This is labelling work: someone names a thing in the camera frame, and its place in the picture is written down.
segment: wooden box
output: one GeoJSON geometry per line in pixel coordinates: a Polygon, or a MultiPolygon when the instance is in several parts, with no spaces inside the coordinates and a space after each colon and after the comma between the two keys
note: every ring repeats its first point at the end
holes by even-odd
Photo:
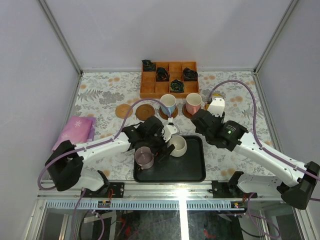
{"type": "Polygon", "coordinates": [[[177,99],[185,99],[190,93],[199,93],[198,78],[196,81],[184,81],[183,79],[183,70],[185,68],[197,72],[197,64],[195,61],[158,61],[153,63],[156,65],[156,70],[158,67],[165,68],[170,74],[170,79],[169,81],[156,81],[156,72],[144,71],[142,66],[140,98],[159,99],[165,94],[172,94],[177,99]],[[176,79],[183,81],[184,92],[170,92],[170,83],[176,79]]]}

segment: floral tablecloth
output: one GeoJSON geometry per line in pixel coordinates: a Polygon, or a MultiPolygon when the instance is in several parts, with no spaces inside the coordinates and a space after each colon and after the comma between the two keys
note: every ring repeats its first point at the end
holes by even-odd
{"type": "MultiPolygon", "coordinates": [[[[211,89],[225,80],[240,80],[253,91],[257,101],[257,134],[261,140],[272,146],[269,130],[258,98],[255,82],[249,71],[205,71],[199,72],[199,88],[202,100],[206,100],[211,89]]],[[[105,72],[84,73],[77,95],[72,115],[79,117],[96,117],[94,139],[107,138],[115,134],[122,119],[116,117],[115,110],[120,104],[133,104],[139,100],[140,72],[105,72]]],[[[225,121],[233,120],[252,131],[253,103],[249,92],[237,83],[227,83],[217,89],[226,102],[225,121]]],[[[206,180],[228,180],[234,171],[244,171],[255,175],[271,175],[264,167],[242,155],[217,149],[206,143],[205,138],[195,133],[195,126],[182,113],[185,99],[177,99],[178,116],[174,123],[178,125],[181,135],[198,135],[203,141],[205,157],[206,180]]],[[[158,114],[159,105],[155,102],[143,101],[139,105],[151,104],[155,109],[155,116],[164,121],[158,114]]],[[[140,120],[132,114],[126,126],[137,124],[140,120]]],[[[85,166],[91,170],[101,170],[109,180],[133,180],[134,152],[120,153],[112,157],[105,157],[85,166]]]]}

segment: white wall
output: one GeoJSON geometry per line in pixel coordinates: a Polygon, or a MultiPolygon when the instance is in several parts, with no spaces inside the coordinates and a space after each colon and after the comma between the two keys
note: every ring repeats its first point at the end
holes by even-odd
{"type": "MultiPolygon", "coordinates": [[[[320,164],[320,1],[300,1],[259,73],[287,155],[320,164]]],[[[320,198],[320,183],[312,195],[320,198]]],[[[309,203],[320,233],[320,203],[309,203]]]]}
{"type": "Polygon", "coordinates": [[[254,68],[291,0],[47,0],[83,69],[254,68]]]}
{"type": "Polygon", "coordinates": [[[0,1],[0,239],[19,240],[77,74],[36,0],[0,1]]]}

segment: beige mug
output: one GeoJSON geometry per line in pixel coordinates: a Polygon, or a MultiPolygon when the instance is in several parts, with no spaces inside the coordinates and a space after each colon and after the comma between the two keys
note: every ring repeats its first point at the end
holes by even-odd
{"type": "Polygon", "coordinates": [[[194,115],[201,108],[202,97],[198,93],[190,93],[186,96],[185,108],[188,113],[194,115]]]}

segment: floral pattern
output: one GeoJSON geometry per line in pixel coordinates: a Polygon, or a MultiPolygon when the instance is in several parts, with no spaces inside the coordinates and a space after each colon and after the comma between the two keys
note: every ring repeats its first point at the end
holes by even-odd
{"type": "MultiPolygon", "coordinates": [[[[249,71],[205,71],[198,73],[200,95],[206,101],[211,89],[226,80],[240,80],[253,91],[257,104],[257,134],[259,138],[272,146],[271,137],[255,87],[254,79],[249,71]]],[[[120,104],[132,105],[140,99],[140,72],[106,72],[84,73],[77,95],[72,115],[79,117],[96,117],[94,139],[107,138],[115,134],[122,124],[122,119],[116,117],[115,110],[120,104]]],[[[225,121],[233,120],[253,129],[253,103],[249,92],[240,84],[227,83],[220,86],[216,93],[225,99],[225,121]]],[[[272,175],[268,170],[242,155],[225,149],[217,149],[206,143],[202,135],[195,133],[195,126],[182,113],[185,99],[177,99],[178,116],[174,123],[180,129],[181,135],[198,135],[203,141],[205,157],[206,180],[228,180],[235,171],[243,171],[255,175],[272,175]]],[[[156,111],[155,116],[165,124],[158,113],[159,105],[151,101],[143,101],[139,105],[150,104],[156,111]]],[[[140,120],[132,114],[125,125],[137,124],[140,120]]],[[[120,153],[105,157],[85,166],[90,170],[102,170],[110,180],[133,180],[134,152],[120,153]]]]}

